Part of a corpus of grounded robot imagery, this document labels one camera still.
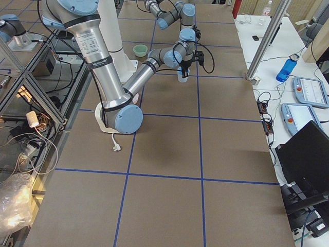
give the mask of black monitor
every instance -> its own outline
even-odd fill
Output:
[[[276,153],[287,182],[295,181],[306,198],[329,191],[329,137],[313,121],[278,146]],[[314,208],[329,225],[329,201]]]

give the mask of white power adapter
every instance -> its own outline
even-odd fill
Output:
[[[36,116],[35,111],[30,111],[26,113],[26,118],[31,128],[34,128],[39,125],[38,117]]]

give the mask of clear plastic wrap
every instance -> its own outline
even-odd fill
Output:
[[[31,196],[30,174],[17,173],[0,184],[0,237],[31,224]]]

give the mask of blue joint cap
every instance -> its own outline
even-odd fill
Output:
[[[177,51],[173,52],[172,50],[169,50],[164,55],[163,61],[166,66],[168,66],[170,68],[175,68],[175,67],[179,66],[179,63],[182,61],[182,57],[179,52],[177,52]]]
[[[195,16],[195,6],[193,4],[184,4],[182,11],[189,17]]]
[[[158,24],[159,28],[161,28],[161,30],[165,30],[168,27],[168,23],[162,18],[157,19],[156,23]]]
[[[115,118],[115,129],[122,134],[132,134],[136,132],[143,122],[142,110],[130,104],[122,108]]]
[[[2,39],[5,43],[7,43],[11,40],[11,37],[4,32],[0,32],[0,39]]]
[[[76,15],[90,15],[96,12],[98,0],[57,0],[67,11]]]
[[[179,33],[179,39],[182,41],[195,41],[195,32],[191,28],[184,28]]]
[[[47,26],[47,27],[52,27],[52,28],[56,28],[59,30],[66,30],[64,25],[58,21],[55,21],[53,19],[49,19],[47,17],[42,16],[43,19],[43,23]]]
[[[0,16],[0,19],[3,19],[4,21],[18,21],[19,18],[14,14],[4,14]]]

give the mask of bottle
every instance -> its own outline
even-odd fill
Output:
[[[271,12],[272,7],[272,1],[268,1],[267,5],[265,5],[262,13],[262,17],[259,18],[259,25],[264,25],[266,22],[266,16],[269,16],[269,13]]]
[[[299,59],[299,55],[292,54],[289,59],[284,63],[282,69],[277,75],[277,81],[284,82],[288,79],[291,72],[295,68],[297,61]]]

